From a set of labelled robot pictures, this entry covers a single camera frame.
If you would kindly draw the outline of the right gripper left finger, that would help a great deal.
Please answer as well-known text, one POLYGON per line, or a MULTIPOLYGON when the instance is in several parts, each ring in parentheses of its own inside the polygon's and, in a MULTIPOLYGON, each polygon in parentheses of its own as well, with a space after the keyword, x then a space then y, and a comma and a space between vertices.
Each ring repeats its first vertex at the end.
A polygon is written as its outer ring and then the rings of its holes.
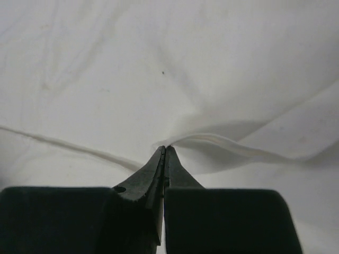
POLYGON ((1 253, 155 253, 165 151, 114 187, 3 189, 1 253))

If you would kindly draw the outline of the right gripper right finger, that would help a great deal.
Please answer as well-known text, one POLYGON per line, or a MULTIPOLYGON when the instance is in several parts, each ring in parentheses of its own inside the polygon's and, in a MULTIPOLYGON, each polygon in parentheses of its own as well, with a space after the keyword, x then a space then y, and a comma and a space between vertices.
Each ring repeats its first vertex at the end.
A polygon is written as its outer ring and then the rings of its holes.
POLYGON ((269 189, 208 189, 166 148, 167 253, 302 253, 283 197, 269 189))

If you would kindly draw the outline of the white t shirt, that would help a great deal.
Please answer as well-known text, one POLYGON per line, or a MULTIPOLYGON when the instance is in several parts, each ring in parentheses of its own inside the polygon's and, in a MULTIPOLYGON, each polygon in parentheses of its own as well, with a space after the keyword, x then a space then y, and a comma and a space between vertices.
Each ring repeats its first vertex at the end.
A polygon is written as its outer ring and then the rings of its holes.
POLYGON ((1 188, 113 186, 168 144, 338 253, 338 1, 1 1, 1 188))

